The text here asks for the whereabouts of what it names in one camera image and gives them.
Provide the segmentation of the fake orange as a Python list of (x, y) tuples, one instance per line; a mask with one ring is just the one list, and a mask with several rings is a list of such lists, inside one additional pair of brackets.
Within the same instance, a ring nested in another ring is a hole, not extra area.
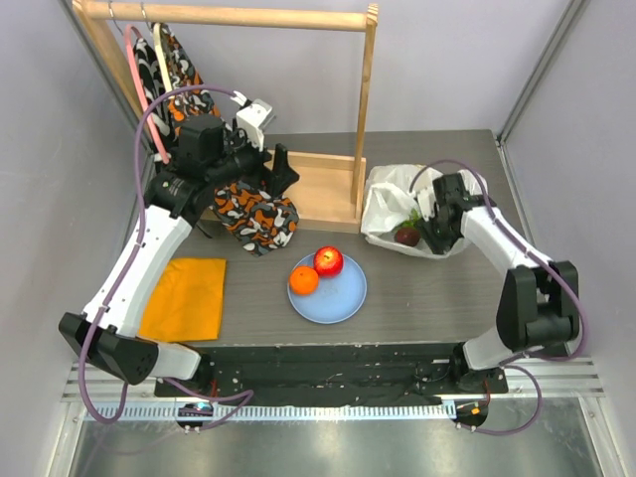
[(288, 286), (292, 293), (300, 296), (312, 294), (319, 286), (320, 276), (308, 265), (295, 267), (288, 277)]

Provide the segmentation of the wooden clothes rack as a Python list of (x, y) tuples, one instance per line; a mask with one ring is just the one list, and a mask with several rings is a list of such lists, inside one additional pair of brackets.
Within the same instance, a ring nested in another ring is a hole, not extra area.
[(254, 9), (137, 2), (74, 1), (73, 10), (118, 87), (139, 116), (143, 112), (129, 66), (109, 21), (149, 21), (195, 25), (361, 32), (365, 35), (356, 148), (353, 156), (291, 152), (300, 180), (288, 196), (300, 214), (299, 226), (315, 231), (356, 234), (360, 230), (366, 178), (365, 126), (378, 27), (379, 7), (365, 13)]

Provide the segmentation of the green fake grapes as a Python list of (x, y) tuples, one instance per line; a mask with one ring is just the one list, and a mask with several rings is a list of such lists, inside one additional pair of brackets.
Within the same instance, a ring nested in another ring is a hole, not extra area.
[(416, 229), (420, 226), (422, 221), (422, 215), (419, 210), (412, 209), (408, 215), (408, 218), (401, 224), (403, 228)]

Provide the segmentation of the white plastic bag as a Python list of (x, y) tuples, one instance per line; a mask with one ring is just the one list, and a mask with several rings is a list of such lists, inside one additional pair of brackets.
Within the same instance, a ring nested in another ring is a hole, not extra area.
[[(433, 254), (421, 238), (417, 246), (396, 243), (394, 235), (412, 209), (419, 210), (416, 193), (432, 185), (436, 208), (457, 208), (464, 215), (461, 230), (465, 242), (451, 253)], [(442, 259), (463, 251), (473, 243), (491, 261), (497, 260), (499, 243), (497, 216), (487, 205), (488, 195), (483, 178), (469, 169), (455, 174), (443, 174), (430, 166), (393, 165), (372, 170), (362, 216), (361, 232), (370, 244), (413, 257)]]

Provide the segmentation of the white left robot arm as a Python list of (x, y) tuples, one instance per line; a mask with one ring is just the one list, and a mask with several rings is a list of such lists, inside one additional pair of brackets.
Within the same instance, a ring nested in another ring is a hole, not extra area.
[(82, 313), (68, 312), (59, 330), (84, 365), (138, 385), (147, 378), (177, 379), (189, 396), (212, 382), (209, 358), (186, 344), (143, 339), (138, 332), (148, 300), (175, 250), (190, 234), (218, 189), (239, 179), (281, 193), (298, 181), (287, 150), (264, 147), (270, 116), (251, 105), (227, 125), (213, 115), (189, 117), (178, 145), (148, 184), (135, 231), (99, 291)]

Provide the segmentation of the blue plastic plate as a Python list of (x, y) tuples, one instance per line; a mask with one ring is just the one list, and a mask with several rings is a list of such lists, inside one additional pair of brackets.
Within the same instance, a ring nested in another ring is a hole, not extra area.
[(362, 308), (367, 291), (364, 271), (346, 254), (342, 271), (335, 277), (321, 278), (311, 294), (298, 295), (287, 286), (293, 309), (309, 322), (321, 325), (333, 325), (353, 317)]

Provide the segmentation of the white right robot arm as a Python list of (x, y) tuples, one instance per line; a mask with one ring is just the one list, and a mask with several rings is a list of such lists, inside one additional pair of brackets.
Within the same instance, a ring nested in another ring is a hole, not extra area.
[(448, 378), (455, 389), (477, 390), (521, 355), (580, 338), (576, 267), (552, 260), (512, 229), (481, 177), (466, 170), (442, 174), (415, 197), (416, 227), (433, 254), (448, 254), (464, 240), (503, 276), (493, 327), (453, 349)]

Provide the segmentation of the red fake apple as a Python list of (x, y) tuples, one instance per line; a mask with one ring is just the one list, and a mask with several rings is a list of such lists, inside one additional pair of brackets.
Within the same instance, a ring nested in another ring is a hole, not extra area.
[(320, 247), (314, 253), (313, 268), (321, 277), (335, 277), (344, 268), (344, 255), (333, 246)]

